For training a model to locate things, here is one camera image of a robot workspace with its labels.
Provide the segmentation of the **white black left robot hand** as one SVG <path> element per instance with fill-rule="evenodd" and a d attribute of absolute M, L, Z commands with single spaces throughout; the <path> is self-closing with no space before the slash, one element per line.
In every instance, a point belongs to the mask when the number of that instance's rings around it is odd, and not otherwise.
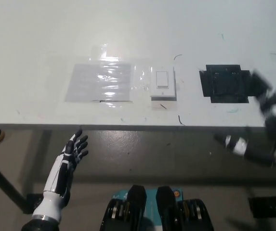
<path fill-rule="evenodd" d="M 34 210 L 33 219 L 46 220 L 59 224 L 61 212 L 70 200 L 73 173 L 83 157 L 88 154 L 88 136 L 82 136 L 79 129 L 68 140 L 48 175 L 43 190 L 43 200 Z"/>

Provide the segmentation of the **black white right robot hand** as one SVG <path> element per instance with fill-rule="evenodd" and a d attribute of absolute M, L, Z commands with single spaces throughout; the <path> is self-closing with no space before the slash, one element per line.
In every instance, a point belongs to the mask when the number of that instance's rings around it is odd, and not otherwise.
<path fill-rule="evenodd" d="M 215 134 L 214 139 L 230 153 L 242 159 L 267 167 L 272 167 L 276 163 L 275 154 L 254 147 L 242 137 Z"/>

